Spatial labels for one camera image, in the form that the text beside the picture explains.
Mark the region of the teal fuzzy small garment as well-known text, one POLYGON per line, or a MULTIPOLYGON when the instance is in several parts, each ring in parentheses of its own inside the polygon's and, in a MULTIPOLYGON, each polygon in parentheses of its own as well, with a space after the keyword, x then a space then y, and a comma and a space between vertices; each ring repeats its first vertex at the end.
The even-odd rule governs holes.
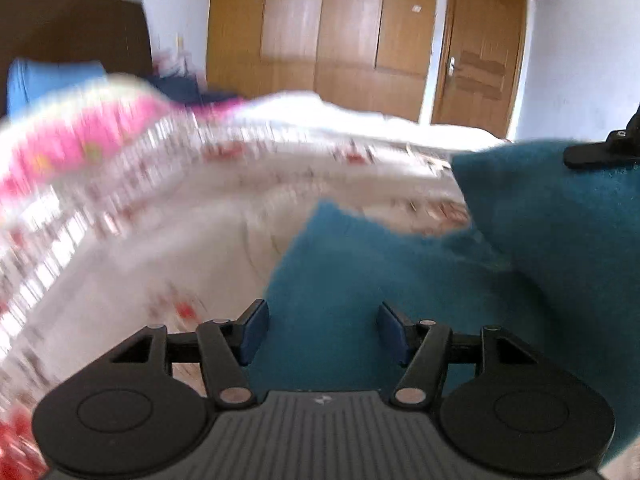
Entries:
POLYGON ((387 302, 458 333, 510 330, 605 397, 610 452, 624 452, 639 434, 639 171, 571 170, 563 152, 532 142, 455 157, 471 223, 444 235, 319 204, 268 285, 250 383, 390 392, 400 369, 375 329, 387 302))

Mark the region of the dark navy clothing pile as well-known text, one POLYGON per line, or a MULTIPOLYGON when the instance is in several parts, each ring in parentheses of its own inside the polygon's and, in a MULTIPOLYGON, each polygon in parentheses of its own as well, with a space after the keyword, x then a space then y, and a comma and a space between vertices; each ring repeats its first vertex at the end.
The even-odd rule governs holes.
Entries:
POLYGON ((147 76, 144 78, 168 99, 184 106, 204 106, 237 101, 236 93, 221 90, 203 90, 192 76, 147 76))

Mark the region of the floral satin bed cover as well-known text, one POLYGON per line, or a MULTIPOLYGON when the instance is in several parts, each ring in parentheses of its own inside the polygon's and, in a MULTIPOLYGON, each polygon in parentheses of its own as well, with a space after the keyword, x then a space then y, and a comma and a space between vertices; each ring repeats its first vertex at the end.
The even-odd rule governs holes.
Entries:
POLYGON ((267 301, 319 204, 461 230, 452 162, 474 153, 175 113, 30 196, 2 234, 2 477, 598 478, 612 406, 499 325, 435 321, 452 331, 436 405, 390 404, 397 382, 261 393, 250 365, 254 405, 208 400, 196 329, 267 301))

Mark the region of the wooden door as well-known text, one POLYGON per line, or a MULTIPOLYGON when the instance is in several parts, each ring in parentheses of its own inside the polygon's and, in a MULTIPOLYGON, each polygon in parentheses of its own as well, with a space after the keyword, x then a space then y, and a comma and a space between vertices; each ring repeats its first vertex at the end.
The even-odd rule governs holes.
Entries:
POLYGON ((527 0, 447 0, 432 122, 508 133, 521 75, 527 0), (450 56, 456 71, 447 77, 450 56))

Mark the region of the white dotted bed sheet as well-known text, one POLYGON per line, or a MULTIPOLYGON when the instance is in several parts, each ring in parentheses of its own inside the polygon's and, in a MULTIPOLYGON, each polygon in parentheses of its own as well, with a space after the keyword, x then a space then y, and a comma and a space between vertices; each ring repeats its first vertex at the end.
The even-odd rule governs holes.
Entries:
POLYGON ((346 136, 442 148, 454 152, 480 152, 506 144, 481 128, 420 125, 378 112, 357 112, 323 101, 311 91, 282 91, 244 101, 232 108, 238 122, 299 127, 346 136))

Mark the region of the pink cartoon print quilt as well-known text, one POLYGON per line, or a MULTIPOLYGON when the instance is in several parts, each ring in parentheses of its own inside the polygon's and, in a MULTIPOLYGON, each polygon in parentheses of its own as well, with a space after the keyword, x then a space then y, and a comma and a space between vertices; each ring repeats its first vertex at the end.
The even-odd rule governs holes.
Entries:
POLYGON ((184 106, 126 74, 50 92, 1 121, 1 200, 17 202, 62 174, 106 159, 169 113, 221 118, 242 102, 184 106))

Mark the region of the wooden wardrobe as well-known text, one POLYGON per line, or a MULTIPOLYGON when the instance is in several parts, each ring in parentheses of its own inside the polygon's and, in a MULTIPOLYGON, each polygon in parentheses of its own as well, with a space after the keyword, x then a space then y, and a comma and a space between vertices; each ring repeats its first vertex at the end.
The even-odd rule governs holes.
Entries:
POLYGON ((447 0, 210 0, 206 76, 432 120, 447 0))

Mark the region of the blue pillow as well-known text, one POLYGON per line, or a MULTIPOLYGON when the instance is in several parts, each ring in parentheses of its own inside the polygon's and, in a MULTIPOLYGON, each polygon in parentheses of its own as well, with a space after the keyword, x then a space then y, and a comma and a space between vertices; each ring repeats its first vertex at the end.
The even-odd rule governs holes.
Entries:
POLYGON ((6 114, 12 117, 50 92, 105 75, 100 62, 43 63, 17 58, 8 70, 6 114))

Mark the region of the dark brown wooden headboard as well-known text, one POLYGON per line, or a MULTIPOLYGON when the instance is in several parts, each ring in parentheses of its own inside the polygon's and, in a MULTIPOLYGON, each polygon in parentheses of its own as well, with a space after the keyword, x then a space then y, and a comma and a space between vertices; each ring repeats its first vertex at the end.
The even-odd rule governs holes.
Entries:
POLYGON ((109 73, 153 71, 148 21, 134 0, 1 0, 1 114, 16 58, 100 62, 109 73))

